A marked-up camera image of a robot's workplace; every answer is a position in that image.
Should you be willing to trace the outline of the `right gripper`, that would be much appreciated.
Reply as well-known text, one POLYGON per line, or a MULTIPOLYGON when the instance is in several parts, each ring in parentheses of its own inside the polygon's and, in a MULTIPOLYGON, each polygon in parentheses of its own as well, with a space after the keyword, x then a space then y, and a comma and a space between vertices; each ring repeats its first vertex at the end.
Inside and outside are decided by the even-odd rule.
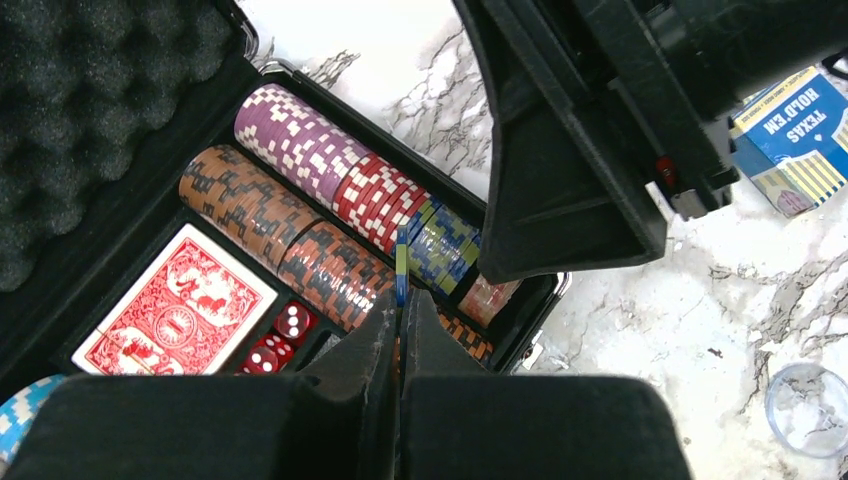
POLYGON ((459 1, 492 126, 478 267, 493 283, 645 264, 730 202, 730 117, 847 44, 843 1, 459 1))

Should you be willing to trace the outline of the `blue boxed card deck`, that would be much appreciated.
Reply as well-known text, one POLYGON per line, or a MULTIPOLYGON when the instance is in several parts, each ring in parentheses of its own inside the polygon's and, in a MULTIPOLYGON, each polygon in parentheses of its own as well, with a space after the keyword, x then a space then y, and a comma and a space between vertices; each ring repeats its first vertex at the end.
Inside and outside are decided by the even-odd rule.
POLYGON ((750 97, 731 121, 736 166, 785 217, 847 188, 847 98, 818 69, 750 97))

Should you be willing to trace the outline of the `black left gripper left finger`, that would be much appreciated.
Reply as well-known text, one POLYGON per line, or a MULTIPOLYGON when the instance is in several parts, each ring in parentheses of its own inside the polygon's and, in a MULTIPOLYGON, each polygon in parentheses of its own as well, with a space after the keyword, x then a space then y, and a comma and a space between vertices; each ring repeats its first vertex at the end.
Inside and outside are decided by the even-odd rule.
POLYGON ((396 296, 296 373, 94 376, 47 398, 9 479, 388 479, 396 296))

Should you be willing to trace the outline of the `blue fifty chip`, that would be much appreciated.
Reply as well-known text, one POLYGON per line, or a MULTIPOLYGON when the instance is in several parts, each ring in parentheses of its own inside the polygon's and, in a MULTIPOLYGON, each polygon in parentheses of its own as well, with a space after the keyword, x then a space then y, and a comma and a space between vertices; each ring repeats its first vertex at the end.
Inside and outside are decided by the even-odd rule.
POLYGON ((398 225, 395 243, 395 279, 396 302, 399 308, 404 308, 409 292, 408 269, 408 228, 406 223, 398 225))

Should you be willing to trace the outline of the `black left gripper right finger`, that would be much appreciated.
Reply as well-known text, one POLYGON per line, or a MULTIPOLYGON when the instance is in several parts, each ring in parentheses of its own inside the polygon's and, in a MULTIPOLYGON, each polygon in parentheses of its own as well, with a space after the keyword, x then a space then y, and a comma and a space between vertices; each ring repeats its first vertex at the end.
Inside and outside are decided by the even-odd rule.
POLYGON ((497 375, 411 291, 401 321, 405 479, 687 479, 666 403, 615 376, 497 375))

